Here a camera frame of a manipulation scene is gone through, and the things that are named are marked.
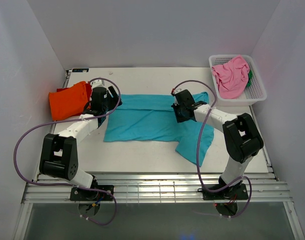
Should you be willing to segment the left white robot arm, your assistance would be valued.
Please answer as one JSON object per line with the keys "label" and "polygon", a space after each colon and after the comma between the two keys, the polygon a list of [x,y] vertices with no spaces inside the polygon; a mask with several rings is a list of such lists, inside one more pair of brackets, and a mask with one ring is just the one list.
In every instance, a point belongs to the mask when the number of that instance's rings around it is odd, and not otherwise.
{"label": "left white robot arm", "polygon": [[113,86],[93,87],[78,121],[57,134],[49,133],[44,137],[39,172],[82,187],[81,194],[86,199],[95,199],[99,188],[95,185],[95,177],[79,168],[78,144],[97,130],[108,113],[121,104]]}

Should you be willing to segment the turquoise t shirt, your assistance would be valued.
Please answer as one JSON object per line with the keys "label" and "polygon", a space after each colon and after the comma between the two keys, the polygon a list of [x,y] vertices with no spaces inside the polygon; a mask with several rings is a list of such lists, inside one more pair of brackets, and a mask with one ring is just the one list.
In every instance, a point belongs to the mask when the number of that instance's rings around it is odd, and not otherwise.
{"label": "turquoise t shirt", "polygon": [[[122,105],[108,117],[104,142],[158,141],[177,142],[182,157],[196,164],[197,140],[202,123],[188,120],[178,123],[171,95],[123,94]],[[199,148],[199,165],[214,139],[214,128],[205,125]]]}

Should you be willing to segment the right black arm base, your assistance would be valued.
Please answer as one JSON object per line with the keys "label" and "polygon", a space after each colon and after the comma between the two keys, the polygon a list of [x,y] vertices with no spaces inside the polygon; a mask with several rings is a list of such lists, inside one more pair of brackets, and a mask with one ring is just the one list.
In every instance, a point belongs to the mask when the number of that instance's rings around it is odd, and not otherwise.
{"label": "right black arm base", "polygon": [[248,200],[249,195],[246,185],[241,183],[234,186],[230,186],[222,191],[209,192],[202,188],[199,188],[197,192],[202,193],[203,200]]}

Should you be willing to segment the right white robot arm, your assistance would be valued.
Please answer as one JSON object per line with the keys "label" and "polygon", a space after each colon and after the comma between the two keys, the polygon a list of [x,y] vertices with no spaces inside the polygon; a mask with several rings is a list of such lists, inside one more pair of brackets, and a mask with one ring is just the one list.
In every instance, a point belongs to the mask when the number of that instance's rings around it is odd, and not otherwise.
{"label": "right white robot arm", "polygon": [[[235,115],[215,109],[204,101],[196,102],[187,90],[173,90],[171,95],[175,98],[172,108],[178,123],[192,120],[202,123],[197,139],[196,165],[197,174],[203,192],[217,194],[225,199],[231,198],[240,186],[245,170],[250,161],[264,147],[264,142],[257,126],[248,113]],[[207,188],[203,183],[199,166],[199,153],[203,129],[208,124],[223,133],[225,147],[229,155],[224,172],[218,184]]]}

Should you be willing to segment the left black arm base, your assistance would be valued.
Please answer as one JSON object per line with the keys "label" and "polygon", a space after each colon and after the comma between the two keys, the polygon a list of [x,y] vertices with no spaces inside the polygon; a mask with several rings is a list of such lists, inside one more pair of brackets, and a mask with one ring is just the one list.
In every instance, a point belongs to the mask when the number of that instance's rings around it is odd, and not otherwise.
{"label": "left black arm base", "polygon": [[[114,194],[114,186],[113,185],[98,185],[95,187],[96,189],[106,191]],[[85,202],[85,201],[112,201],[113,198],[103,192],[93,191],[93,190],[84,190],[77,187],[73,187],[70,192],[70,201],[79,201],[79,202]]]}

